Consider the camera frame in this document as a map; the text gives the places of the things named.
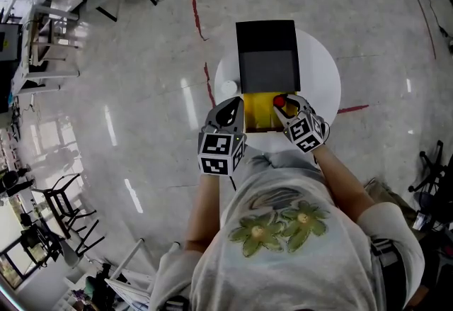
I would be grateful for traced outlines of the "black frame chair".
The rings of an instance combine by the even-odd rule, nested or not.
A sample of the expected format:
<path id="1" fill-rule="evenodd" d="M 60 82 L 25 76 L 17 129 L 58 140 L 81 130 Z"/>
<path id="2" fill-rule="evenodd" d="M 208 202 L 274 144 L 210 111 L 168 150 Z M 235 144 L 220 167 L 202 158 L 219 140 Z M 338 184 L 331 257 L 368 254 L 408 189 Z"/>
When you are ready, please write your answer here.
<path id="1" fill-rule="evenodd" d="M 71 238 L 69 231 L 72 230 L 72 227 L 77 220 L 97 213 L 96 210 L 82 213 L 81 208 L 73 207 L 66 195 L 66 190 L 80 177 L 80 173 L 66 174 L 61 176 L 51 188 L 44 190 L 38 188 L 33 189 L 34 192 L 39 193 L 44 197 L 48 208 L 66 239 Z"/>

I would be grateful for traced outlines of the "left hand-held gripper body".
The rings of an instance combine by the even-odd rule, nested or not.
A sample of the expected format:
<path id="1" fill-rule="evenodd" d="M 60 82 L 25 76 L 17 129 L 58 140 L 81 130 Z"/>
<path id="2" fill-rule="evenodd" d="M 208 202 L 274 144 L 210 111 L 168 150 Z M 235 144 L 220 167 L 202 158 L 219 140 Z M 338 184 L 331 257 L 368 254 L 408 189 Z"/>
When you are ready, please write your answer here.
<path id="1" fill-rule="evenodd" d="M 243 126 L 219 129 L 208 125 L 199 133 L 197 160 L 202 174 L 233 176 L 246 149 Z"/>

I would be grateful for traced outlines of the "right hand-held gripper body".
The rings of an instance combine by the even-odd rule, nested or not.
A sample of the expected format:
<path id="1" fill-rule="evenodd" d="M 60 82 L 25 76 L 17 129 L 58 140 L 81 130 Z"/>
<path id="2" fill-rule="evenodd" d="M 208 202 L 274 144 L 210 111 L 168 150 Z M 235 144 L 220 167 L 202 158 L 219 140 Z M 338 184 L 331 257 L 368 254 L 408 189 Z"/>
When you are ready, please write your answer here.
<path id="1" fill-rule="evenodd" d="M 287 122 L 284 134 L 293 145 L 306 154 L 325 142 L 326 125 L 322 117 L 301 111 Z"/>

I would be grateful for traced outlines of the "black and yellow box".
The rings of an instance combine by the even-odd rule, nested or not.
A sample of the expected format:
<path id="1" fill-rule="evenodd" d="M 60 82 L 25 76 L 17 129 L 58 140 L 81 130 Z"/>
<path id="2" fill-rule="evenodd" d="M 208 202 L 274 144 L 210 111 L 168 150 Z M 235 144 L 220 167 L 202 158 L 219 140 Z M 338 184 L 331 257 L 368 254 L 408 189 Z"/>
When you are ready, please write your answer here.
<path id="1" fill-rule="evenodd" d="M 294 21 L 236 23 L 240 86 L 246 132 L 272 129 L 273 99 L 300 91 L 300 70 Z"/>

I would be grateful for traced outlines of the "light grey trousers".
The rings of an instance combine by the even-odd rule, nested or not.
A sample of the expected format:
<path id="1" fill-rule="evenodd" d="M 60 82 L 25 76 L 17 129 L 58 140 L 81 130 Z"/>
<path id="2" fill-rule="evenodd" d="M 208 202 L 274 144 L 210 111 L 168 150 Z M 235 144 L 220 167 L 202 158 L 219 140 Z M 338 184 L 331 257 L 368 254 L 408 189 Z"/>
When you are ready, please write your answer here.
<path id="1" fill-rule="evenodd" d="M 270 169 L 296 169 L 300 174 L 324 182 L 324 175 L 312 154 L 298 150 L 262 152 L 252 156 L 245 165 L 243 180 Z"/>

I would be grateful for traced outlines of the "black tripod stand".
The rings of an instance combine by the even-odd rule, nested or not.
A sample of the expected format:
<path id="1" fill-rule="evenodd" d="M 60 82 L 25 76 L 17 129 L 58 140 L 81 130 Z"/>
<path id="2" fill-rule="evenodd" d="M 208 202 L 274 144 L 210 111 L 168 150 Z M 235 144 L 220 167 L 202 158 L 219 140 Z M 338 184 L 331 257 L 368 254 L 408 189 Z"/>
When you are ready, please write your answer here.
<path id="1" fill-rule="evenodd" d="M 437 191 L 442 181 L 447 178 L 447 173 L 451 166 L 450 164 L 444 165 L 442 163 L 443 147 L 443 141 L 438 140 L 435 152 L 436 157 L 433 162 L 429 159 L 426 152 L 421 151 L 419 153 L 419 157 L 423 160 L 425 165 L 427 175 L 417 186 L 408 187 L 410 193 L 416 193 L 418 191 L 431 193 L 433 190 Z"/>

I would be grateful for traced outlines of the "person's left forearm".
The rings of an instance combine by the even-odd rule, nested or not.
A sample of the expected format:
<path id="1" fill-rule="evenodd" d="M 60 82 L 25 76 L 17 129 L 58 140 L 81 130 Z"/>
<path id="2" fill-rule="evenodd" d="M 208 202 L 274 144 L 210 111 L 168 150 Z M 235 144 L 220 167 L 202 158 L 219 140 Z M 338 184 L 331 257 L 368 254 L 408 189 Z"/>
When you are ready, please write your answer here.
<path id="1" fill-rule="evenodd" d="M 220 229 L 219 177 L 201 175 L 185 236 L 185 250 L 204 253 Z"/>

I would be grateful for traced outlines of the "white flower-print t-shirt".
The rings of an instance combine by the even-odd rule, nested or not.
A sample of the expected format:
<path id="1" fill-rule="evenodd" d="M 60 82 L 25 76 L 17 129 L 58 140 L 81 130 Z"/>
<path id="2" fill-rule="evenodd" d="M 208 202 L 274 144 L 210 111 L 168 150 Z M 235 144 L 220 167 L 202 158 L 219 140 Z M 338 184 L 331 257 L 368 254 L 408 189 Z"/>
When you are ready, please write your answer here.
<path id="1" fill-rule="evenodd" d="M 372 253 L 376 239 L 394 243 L 397 263 L 381 266 Z M 401 309 L 424 266 L 397 205 L 377 203 L 354 222 L 324 182 L 270 169 L 243 182 L 204 253 L 161 258 L 149 310 L 162 311 L 177 295 L 192 311 Z"/>

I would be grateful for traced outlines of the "tablet with blue screen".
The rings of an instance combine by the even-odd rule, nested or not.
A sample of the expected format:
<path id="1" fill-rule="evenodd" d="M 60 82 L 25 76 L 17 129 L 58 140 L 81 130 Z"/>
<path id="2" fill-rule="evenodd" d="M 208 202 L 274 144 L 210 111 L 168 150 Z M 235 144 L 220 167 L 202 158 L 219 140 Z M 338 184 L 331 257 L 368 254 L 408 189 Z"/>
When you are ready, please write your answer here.
<path id="1" fill-rule="evenodd" d="M 422 231 L 423 228 L 430 222 L 430 218 L 431 216 L 429 214 L 418 211 L 412 228 L 417 231 Z"/>

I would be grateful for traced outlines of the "white frame rack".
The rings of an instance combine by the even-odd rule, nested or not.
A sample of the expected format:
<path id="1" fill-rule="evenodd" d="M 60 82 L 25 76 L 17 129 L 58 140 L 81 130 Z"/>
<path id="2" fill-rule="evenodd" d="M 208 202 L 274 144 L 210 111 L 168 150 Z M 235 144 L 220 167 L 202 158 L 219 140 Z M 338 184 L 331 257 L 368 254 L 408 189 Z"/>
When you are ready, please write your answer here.
<path id="1" fill-rule="evenodd" d="M 42 80 L 77 78 L 77 69 L 64 71 L 39 70 L 33 72 L 32 67 L 39 67 L 49 58 L 39 58 L 41 50 L 52 48 L 73 48 L 76 45 L 61 44 L 55 41 L 54 28 L 58 23 L 77 21 L 79 17 L 68 11 L 34 5 L 20 22 L 22 34 L 20 41 L 21 56 L 13 78 L 11 79 L 11 95 L 38 94 L 60 90 L 59 84 L 43 84 Z"/>

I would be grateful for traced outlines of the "white board frame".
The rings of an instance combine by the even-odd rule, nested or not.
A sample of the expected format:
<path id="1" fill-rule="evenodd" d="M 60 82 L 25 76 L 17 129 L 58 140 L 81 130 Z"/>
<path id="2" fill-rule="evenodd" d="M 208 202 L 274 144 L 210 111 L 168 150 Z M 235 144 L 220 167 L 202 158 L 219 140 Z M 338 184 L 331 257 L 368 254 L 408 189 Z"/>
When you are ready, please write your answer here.
<path id="1" fill-rule="evenodd" d="M 106 284 L 133 311 L 147 311 L 157 268 L 143 238 L 139 238 L 125 258 L 105 279 Z"/>

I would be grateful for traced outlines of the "black cabinet with yellow label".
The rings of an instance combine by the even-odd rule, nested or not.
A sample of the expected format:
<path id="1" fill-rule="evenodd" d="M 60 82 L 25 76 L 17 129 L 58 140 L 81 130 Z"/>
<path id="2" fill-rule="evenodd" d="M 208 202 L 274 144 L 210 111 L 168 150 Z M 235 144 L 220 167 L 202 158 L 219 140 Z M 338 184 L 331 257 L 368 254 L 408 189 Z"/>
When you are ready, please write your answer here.
<path id="1" fill-rule="evenodd" d="M 15 61 L 19 57 L 22 25 L 0 23 L 0 62 Z"/>

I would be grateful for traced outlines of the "person's right forearm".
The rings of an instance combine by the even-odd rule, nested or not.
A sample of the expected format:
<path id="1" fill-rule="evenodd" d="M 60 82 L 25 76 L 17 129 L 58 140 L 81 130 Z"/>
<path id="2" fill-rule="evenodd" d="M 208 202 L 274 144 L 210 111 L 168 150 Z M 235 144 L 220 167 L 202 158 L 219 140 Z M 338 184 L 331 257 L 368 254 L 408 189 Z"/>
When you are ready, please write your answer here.
<path id="1" fill-rule="evenodd" d="M 374 205 L 374 201 L 355 175 L 326 145 L 317 147 L 313 155 L 323 172 L 336 205 L 352 221 L 357 222 L 361 214 Z"/>

